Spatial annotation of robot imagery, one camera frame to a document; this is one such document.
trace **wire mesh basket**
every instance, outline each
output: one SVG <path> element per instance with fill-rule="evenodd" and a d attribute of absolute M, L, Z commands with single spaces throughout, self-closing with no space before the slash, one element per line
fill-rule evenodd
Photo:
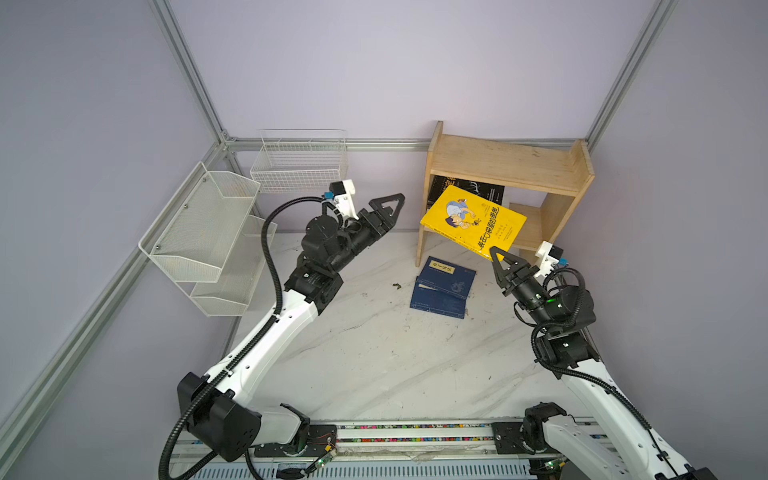
<path fill-rule="evenodd" d="M 259 191 L 250 178 L 200 166 L 204 173 L 184 205 L 144 251 L 177 283 L 219 280 Z"/>
<path fill-rule="evenodd" d="M 262 130 L 261 140 L 250 176 L 262 193 L 325 191 L 346 178 L 344 130 Z"/>
<path fill-rule="evenodd" d="M 263 226 L 263 219 L 249 215 L 219 281 L 197 283 L 192 289 L 190 298 L 206 315 L 241 316 L 248 310 L 265 263 L 261 250 Z M 272 243 L 276 230 L 277 224 L 270 223 L 267 245 Z"/>

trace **black book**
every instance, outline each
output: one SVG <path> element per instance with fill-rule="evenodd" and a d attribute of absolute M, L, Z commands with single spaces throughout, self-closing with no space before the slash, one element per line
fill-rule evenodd
<path fill-rule="evenodd" d="M 440 195 L 445 191 L 448 185 L 455 185 L 462 190 L 468 191 L 470 194 L 475 194 L 478 197 L 490 200 L 494 204 L 502 204 L 502 197 L 504 196 L 504 187 L 502 185 L 484 184 L 473 180 L 435 175 L 435 179 L 432 181 L 432 186 L 429 188 L 429 195 L 427 195 L 427 209 L 440 198 Z"/>

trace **colorful cable chain strip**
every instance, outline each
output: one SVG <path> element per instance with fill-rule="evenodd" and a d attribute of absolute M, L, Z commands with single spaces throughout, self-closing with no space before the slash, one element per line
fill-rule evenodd
<path fill-rule="evenodd" d="M 455 429 L 472 427 L 489 427 L 490 423 L 441 423 L 437 425 L 340 425 L 339 429 Z"/>
<path fill-rule="evenodd" d="M 376 442 L 479 442 L 481 440 L 493 440 L 493 437 L 420 437 L 404 439 L 342 439 L 340 442 L 376 443 Z"/>

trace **yellow book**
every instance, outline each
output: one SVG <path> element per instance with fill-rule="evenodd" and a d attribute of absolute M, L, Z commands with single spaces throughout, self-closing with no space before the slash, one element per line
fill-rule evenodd
<path fill-rule="evenodd" d="M 422 218 L 422 225 L 488 260 L 491 247 L 509 250 L 525 215 L 449 185 Z"/>

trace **blue book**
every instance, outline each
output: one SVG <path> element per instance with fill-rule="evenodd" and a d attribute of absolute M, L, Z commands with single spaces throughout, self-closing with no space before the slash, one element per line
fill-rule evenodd
<path fill-rule="evenodd" d="M 430 286 L 419 284 L 418 279 L 413 286 L 411 308 L 463 319 L 465 305 L 464 300 L 435 290 Z"/>
<path fill-rule="evenodd" d="M 467 299 L 469 289 L 475 280 L 475 271 L 439 258 L 430 257 L 416 279 L 416 283 L 430 286 L 462 300 Z"/>

